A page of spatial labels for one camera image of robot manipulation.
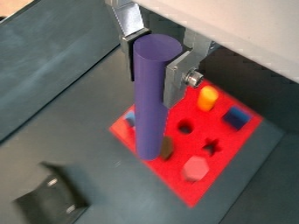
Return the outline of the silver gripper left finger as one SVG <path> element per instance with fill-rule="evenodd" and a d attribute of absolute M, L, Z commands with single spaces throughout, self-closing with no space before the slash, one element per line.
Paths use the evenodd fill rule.
<path fill-rule="evenodd" d="M 108 11 L 119 33 L 121 51 L 125 55 L 125 66 L 131 81 L 135 80 L 133 69 L 133 43 L 149 34 L 144 25 L 139 5 L 132 0 L 105 0 Z"/>

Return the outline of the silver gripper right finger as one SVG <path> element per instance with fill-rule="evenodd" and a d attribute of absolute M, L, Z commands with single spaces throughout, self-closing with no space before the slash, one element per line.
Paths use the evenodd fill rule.
<path fill-rule="evenodd" d="M 203 81 L 199 65 L 208 56 L 212 40 L 185 29 L 183 38 L 183 52 L 165 67 L 163 105 L 169 109 L 183 98 L 187 87 L 196 88 Z"/>

